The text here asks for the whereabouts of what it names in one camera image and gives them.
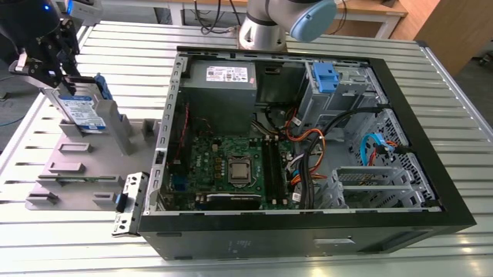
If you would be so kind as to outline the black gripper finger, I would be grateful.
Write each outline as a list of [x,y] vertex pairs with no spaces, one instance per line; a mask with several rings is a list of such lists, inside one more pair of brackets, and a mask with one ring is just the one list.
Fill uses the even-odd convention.
[[36,87],[56,88],[61,83],[61,70],[52,38],[40,36],[16,46],[18,58],[9,65],[9,72],[21,76]]
[[80,79],[76,55],[79,54],[79,42],[76,38],[76,26],[71,19],[59,20],[57,31],[57,65],[61,73],[61,85],[67,93],[75,95],[75,81]]

